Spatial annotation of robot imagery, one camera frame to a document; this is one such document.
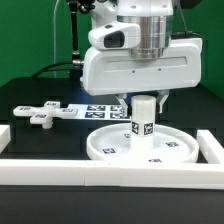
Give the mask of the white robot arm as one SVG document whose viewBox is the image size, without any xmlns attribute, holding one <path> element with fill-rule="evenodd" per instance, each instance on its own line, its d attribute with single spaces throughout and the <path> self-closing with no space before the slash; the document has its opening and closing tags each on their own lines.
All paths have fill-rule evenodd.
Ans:
<svg viewBox="0 0 224 224">
<path fill-rule="evenodd" d="M 179 5 L 178 0 L 96 2 L 84 57 L 86 92 L 114 94 L 127 113 L 128 93 L 157 91 L 157 102 L 163 103 L 171 89 L 196 86 L 202 40 L 171 37 L 173 9 Z"/>
</svg>

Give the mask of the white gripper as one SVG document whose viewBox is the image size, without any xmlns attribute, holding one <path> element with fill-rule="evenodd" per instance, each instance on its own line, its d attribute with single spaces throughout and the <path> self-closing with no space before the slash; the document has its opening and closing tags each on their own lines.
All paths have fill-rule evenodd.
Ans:
<svg viewBox="0 0 224 224">
<path fill-rule="evenodd" d="M 201 38 L 174 39 L 158 59 L 134 60 L 129 50 L 100 51 L 91 47 L 85 55 L 83 86 L 92 96 L 117 94 L 124 117 L 132 92 L 158 91 L 159 112 L 169 89 L 195 87 L 201 80 Z"/>
</svg>

